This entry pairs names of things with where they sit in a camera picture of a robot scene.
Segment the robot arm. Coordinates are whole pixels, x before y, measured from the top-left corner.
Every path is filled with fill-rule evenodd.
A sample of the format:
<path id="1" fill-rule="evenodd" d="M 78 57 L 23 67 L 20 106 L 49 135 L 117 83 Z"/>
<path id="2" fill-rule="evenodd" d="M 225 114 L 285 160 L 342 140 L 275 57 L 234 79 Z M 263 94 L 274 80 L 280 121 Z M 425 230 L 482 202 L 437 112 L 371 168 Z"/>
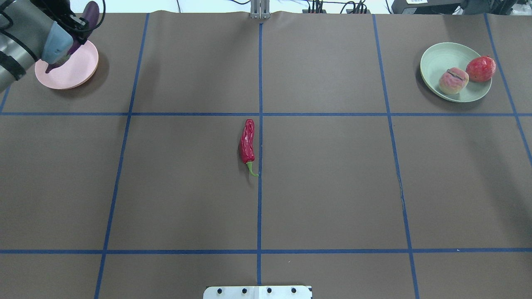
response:
<path id="1" fill-rule="evenodd" d="M 30 0 L 1 1 L 0 37 L 2 92 L 40 59 L 59 62 L 74 44 L 73 37 Z"/>

